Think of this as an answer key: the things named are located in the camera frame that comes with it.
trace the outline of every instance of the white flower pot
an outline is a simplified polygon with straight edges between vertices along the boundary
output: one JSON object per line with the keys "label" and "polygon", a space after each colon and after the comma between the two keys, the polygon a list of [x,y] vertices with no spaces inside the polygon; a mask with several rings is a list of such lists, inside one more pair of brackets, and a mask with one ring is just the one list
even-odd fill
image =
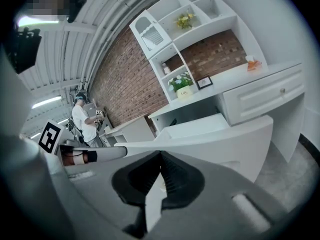
{"label": "white flower pot", "polygon": [[189,85],[176,91],[176,95],[178,96],[178,99],[182,99],[182,100],[191,96],[192,94],[194,93],[192,92]]}

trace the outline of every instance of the ceiling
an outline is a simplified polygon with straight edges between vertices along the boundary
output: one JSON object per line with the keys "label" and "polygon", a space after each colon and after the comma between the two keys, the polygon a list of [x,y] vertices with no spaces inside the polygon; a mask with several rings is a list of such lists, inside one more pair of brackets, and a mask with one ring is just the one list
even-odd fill
{"label": "ceiling", "polygon": [[88,90],[118,33],[153,1],[87,0],[74,23],[64,20],[28,26],[40,29],[42,40],[35,66],[19,77],[36,102],[58,95],[62,99],[30,111],[21,132],[25,137],[39,133],[48,119],[60,122],[70,116],[71,95]]}

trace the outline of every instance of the small bottle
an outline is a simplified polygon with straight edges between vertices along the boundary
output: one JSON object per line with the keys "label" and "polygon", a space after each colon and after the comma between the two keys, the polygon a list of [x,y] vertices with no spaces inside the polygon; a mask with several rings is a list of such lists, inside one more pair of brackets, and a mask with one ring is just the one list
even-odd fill
{"label": "small bottle", "polygon": [[165,73],[166,75],[168,75],[168,74],[171,73],[170,68],[166,65],[166,63],[163,63],[163,64],[162,64],[162,67],[163,67],[164,73]]}

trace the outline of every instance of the drawer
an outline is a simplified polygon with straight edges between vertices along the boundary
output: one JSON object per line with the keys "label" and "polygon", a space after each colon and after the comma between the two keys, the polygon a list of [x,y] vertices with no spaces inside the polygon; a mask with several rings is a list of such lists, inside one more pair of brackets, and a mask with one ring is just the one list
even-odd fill
{"label": "drawer", "polygon": [[302,65],[297,65],[223,93],[231,125],[260,116],[305,91]]}

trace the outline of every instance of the white t-shirt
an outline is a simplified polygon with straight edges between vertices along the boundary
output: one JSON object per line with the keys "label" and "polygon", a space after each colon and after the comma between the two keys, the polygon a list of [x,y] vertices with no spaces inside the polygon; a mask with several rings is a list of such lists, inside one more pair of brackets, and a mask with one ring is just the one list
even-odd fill
{"label": "white t-shirt", "polygon": [[72,118],[74,124],[79,130],[82,130],[83,139],[86,143],[93,140],[97,136],[96,124],[94,122],[91,124],[85,124],[85,120],[88,117],[88,112],[84,111],[81,106],[75,105],[72,109]]}

